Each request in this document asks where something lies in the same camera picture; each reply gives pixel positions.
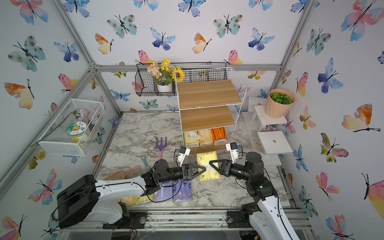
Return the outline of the green tissue pack shelf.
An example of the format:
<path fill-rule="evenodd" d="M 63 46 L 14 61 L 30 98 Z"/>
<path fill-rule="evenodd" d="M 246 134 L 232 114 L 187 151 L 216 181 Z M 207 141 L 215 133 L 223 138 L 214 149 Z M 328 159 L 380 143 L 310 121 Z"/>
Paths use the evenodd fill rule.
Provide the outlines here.
<path fill-rule="evenodd" d="M 197 163 L 206 168 L 206 171 L 199 175 L 200 182 L 220 180 L 221 175 L 210 165 L 210 161 L 218 160 L 217 152 L 197 154 Z"/>

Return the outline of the purple tissue pack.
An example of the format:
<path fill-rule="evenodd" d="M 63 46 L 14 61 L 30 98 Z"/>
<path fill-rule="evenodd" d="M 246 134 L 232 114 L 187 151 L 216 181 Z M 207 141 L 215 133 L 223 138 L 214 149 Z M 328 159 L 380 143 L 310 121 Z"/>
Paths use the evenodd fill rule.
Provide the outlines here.
<path fill-rule="evenodd" d="M 172 181 L 160 183 L 160 189 L 154 193 L 153 201 L 162 202 L 173 198 L 173 187 Z"/>
<path fill-rule="evenodd" d="M 179 180 L 173 183 L 173 200 L 175 203 L 192 200 L 191 181 Z"/>

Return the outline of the pale yellow tissue pack bottom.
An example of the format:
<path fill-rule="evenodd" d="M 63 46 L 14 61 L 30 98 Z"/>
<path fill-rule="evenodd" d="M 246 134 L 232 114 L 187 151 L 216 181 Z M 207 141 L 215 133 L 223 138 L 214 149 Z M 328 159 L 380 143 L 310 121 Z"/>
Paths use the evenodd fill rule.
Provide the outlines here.
<path fill-rule="evenodd" d="M 202 138 L 197 131 L 183 133 L 184 144 L 186 148 L 197 148 L 200 146 L 200 139 Z"/>

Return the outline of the green tissue pack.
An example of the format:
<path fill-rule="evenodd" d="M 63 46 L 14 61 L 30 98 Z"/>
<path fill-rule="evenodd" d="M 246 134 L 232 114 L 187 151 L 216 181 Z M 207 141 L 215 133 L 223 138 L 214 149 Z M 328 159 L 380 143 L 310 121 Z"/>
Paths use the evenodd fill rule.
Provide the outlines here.
<path fill-rule="evenodd" d="M 151 202 L 154 199 L 154 195 L 149 195 L 149 196 L 142 196 L 142 197 L 133 197 L 134 198 L 134 205 L 137 204 L 143 204 L 147 202 Z"/>

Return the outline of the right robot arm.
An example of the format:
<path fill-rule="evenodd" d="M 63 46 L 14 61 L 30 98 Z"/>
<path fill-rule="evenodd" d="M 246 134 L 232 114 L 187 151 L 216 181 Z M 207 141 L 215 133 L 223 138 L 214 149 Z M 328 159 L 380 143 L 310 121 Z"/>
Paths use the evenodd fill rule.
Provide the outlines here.
<path fill-rule="evenodd" d="M 254 202 L 242 205 L 242 221 L 252 226 L 262 240 L 299 239 L 281 206 L 276 189 L 265 177 L 260 154 L 247 153 L 244 165 L 231 160 L 213 160 L 209 164 L 222 176 L 246 181 L 247 192 Z"/>

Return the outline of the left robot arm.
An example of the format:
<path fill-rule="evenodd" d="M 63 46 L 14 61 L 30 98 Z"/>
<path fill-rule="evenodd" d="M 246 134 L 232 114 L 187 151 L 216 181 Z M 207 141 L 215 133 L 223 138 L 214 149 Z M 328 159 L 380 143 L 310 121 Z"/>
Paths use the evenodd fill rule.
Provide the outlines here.
<path fill-rule="evenodd" d="M 103 181 L 85 175 L 58 194 L 54 214 L 61 229 L 82 221 L 114 224 L 123 217 L 117 199 L 151 195 L 160 190 L 162 183 L 190 181 L 205 171 L 205 167 L 194 164 L 170 168 L 161 159 L 148 172 L 132 179 Z"/>

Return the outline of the white lower step shelf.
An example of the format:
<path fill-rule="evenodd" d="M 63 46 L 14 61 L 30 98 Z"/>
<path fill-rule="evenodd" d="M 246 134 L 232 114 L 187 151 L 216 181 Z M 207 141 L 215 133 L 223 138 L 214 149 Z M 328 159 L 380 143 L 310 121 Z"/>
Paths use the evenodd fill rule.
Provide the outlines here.
<path fill-rule="evenodd" d="M 266 155 L 285 155 L 293 153 L 282 131 L 258 132 L 258 137 Z"/>

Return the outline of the purple garden fork toy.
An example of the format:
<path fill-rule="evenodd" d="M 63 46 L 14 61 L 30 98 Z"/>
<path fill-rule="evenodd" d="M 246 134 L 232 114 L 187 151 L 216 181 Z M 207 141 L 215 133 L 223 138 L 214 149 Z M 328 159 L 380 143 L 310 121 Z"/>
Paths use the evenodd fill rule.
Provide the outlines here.
<path fill-rule="evenodd" d="M 163 138 L 156 138 L 156 148 L 159 150 L 158 160 L 163 159 L 163 150 L 167 147 L 167 143 L 167 137 L 165 137 L 165 142 L 163 142 Z"/>

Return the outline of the teal cleaning brush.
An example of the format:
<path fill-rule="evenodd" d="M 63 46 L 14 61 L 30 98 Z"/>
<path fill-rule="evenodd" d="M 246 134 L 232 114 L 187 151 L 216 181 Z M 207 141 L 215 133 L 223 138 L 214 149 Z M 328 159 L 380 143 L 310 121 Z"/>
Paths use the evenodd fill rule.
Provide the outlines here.
<path fill-rule="evenodd" d="M 142 155 L 141 160 L 145 166 L 145 171 L 148 172 L 151 169 L 151 167 L 148 164 L 147 157 L 145 155 Z"/>

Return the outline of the orange plastic scoop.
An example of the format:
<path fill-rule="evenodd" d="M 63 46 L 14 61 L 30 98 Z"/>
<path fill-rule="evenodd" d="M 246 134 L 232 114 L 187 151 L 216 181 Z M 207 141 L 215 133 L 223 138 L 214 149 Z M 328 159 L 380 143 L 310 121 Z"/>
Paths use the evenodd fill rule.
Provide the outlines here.
<path fill-rule="evenodd" d="M 117 171 L 115 173 L 113 173 L 112 175 L 106 177 L 104 179 L 104 181 L 116 181 L 116 180 L 124 180 L 126 179 L 128 176 L 130 176 L 131 174 L 137 172 L 138 170 L 140 170 L 141 167 L 139 165 L 127 170 L 127 171 Z"/>

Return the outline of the pink pot with green plant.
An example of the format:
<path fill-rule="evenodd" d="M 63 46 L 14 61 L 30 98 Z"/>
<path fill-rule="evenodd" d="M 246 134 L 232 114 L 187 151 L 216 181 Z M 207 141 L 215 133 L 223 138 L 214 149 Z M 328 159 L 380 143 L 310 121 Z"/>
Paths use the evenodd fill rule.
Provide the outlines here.
<path fill-rule="evenodd" d="M 271 118 L 280 118 L 289 111 L 295 102 L 296 98 L 291 92 L 274 89 L 268 93 L 265 113 Z"/>

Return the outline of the flower pot with yellow flowers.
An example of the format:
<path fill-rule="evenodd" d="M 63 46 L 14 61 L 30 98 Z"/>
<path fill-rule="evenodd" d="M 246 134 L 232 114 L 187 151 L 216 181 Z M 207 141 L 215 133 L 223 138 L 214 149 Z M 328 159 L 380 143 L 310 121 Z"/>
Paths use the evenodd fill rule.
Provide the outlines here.
<path fill-rule="evenodd" d="M 164 59 L 160 65 L 158 62 L 151 63 L 147 72 L 151 74 L 159 93 L 173 92 L 174 82 L 181 83 L 186 78 L 185 72 L 172 65 L 168 59 Z"/>

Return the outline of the artificial pink flower stem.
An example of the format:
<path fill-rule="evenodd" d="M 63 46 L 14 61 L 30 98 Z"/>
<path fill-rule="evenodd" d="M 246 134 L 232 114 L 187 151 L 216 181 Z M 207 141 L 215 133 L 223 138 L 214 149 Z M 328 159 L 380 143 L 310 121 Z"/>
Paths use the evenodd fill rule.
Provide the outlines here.
<path fill-rule="evenodd" d="M 57 118 L 41 136 L 41 138 L 32 144 L 31 147 L 37 145 L 42 146 L 43 143 L 46 142 L 74 143 L 72 139 L 66 134 L 67 127 L 74 122 L 85 122 L 88 128 L 87 131 L 89 131 L 92 129 L 89 127 L 89 124 L 92 121 L 95 113 L 96 110 L 79 108 L 75 109 L 73 106 L 63 109 L 63 111 L 57 116 Z"/>

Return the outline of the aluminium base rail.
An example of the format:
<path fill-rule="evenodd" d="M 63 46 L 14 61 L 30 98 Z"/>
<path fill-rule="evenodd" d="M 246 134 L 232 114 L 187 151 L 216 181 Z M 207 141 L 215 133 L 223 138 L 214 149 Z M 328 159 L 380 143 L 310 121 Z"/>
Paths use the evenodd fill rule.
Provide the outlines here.
<path fill-rule="evenodd" d="M 128 230 L 134 227 L 139 231 L 166 230 L 241 230 L 251 231 L 253 227 L 242 218 L 240 209 L 208 210 L 144 210 L 133 209 L 128 212 L 128 220 L 107 226 L 96 221 L 85 221 L 66 228 L 67 231 Z"/>

